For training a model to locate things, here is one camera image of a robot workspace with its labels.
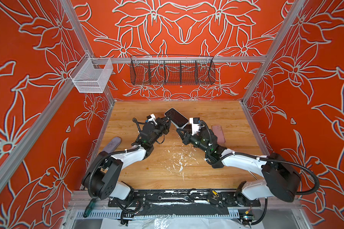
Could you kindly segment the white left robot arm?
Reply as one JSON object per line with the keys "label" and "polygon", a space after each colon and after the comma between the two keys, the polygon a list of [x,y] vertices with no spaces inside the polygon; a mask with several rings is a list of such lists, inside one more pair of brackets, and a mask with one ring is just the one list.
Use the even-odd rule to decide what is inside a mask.
{"label": "white left robot arm", "polygon": [[121,171],[148,158],[158,139],[169,133],[172,123],[168,116],[160,118],[153,114],[147,116],[145,122],[139,122],[136,118],[132,121],[136,124],[139,134],[131,148],[114,152],[104,150],[87,169],[82,185],[91,198],[126,200],[132,192],[132,187],[118,181]]}

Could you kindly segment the black phone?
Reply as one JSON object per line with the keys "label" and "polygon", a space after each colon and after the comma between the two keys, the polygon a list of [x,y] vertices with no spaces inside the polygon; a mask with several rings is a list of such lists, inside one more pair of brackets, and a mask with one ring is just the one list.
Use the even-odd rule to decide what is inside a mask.
{"label": "black phone", "polygon": [[169,117],[176,128],[184,128],[189,124],[189,120],[174,108],[170,108],[164,115]]}

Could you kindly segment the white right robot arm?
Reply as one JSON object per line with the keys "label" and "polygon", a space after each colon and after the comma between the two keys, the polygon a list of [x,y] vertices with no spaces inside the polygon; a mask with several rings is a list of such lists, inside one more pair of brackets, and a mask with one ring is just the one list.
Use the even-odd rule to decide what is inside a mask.
{"label": "white right robot arm", "polygon": [[[243,181],[236,189],[239,205],[248,205],[259,198],[276,197],[284,202],[293,202],[299,195],[310,195],[320,188],[320,181],[313,171],[300,164],[289,162],[276,153],[269,156],[256,156],[233,151],[217,143],[212,130],[194,133],[191,129],[179,128],[177,133],[185,145],[193,145],[204,152],[206,162],[214,169],[234,167],[249,171],[261,179]],[[309,190],[300,191],[301,176],[296,169],[308,173],[314,181]]]}

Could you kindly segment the pink phone case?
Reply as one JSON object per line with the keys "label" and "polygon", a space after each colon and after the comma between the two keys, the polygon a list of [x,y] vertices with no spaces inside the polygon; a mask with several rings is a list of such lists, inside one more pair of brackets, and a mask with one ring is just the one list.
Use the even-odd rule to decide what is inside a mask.
{"label": "pink phone case", "polygon": [[217,137],[217,143],[218,144],[224,144],[225,143],[225,137],[224,137],[222,126],[213,125],[212,131],[213,131],[214,135]]}

